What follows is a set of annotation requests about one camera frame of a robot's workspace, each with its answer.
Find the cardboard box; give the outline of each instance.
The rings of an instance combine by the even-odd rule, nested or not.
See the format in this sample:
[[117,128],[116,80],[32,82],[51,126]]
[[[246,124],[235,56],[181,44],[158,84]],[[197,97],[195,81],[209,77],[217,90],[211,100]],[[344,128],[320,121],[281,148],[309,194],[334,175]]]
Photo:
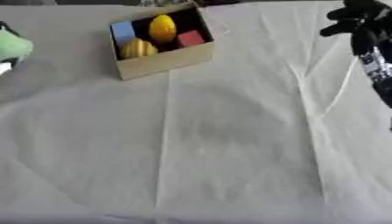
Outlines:
[[136,31],[136,36],[143,40],[150,41],[154,45],[153,40],[148,34],[148,29],[152,19],[160,14],[167,14],[174,20],[178,31],[177,34],[197,30],[200,32],[206,43],[175,49],[177,42],[176,38],[173,43],[164,47],[159,47],[158,54],[134,59],[121,59],[121,49],[117,48],[116,41],[113,39],[111,31],[110,39],[112,42],[113,54],[123,80],[170,70],[176,67],[185,67],[203,61],[208,61],[212,58],[214,39],[211,32],[208,30],[199,9],[194,3],[178,4],[164,8],[157,8],[144,13],[129,15],[128,17],[112,21],[111,24],[121,21],[132,21]]

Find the yellow lemon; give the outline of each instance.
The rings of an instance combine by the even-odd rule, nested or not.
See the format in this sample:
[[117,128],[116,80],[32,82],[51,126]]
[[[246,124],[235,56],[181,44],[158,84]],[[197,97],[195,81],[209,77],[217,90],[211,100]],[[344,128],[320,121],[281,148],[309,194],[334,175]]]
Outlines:
[[158,52],[158,49],[148,41],[140,38],[134,38],[126,43],[121,50],[122,59],[130,59],[152,55]]
[[159,15],[150,23],[150,36],[160,44],[169,43],[176,37],[176,25],[171,17]]

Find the white paper sheet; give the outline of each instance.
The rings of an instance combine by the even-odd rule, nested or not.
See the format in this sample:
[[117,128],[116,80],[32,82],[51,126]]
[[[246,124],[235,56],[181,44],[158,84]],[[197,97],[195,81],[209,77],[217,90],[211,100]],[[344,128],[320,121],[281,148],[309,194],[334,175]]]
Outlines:
[[340,6],[204,9],[212,61],[129,81],[116,78],[108,21],[141,8],[0,8],[36,46],[0,77],[0,210],[387,219],[389,110],[348,38],[319,37]]

